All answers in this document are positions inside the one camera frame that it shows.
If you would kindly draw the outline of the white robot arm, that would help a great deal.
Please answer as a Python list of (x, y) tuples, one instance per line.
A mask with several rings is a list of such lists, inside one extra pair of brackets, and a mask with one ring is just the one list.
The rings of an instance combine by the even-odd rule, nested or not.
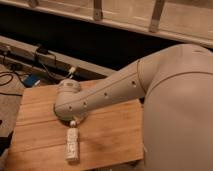
[(82, 90), (59, 83), (62, 121), (128, 100), (144, 100), (145, 171), (213, 171), (213, 52), (178, 44), (142, 57)]

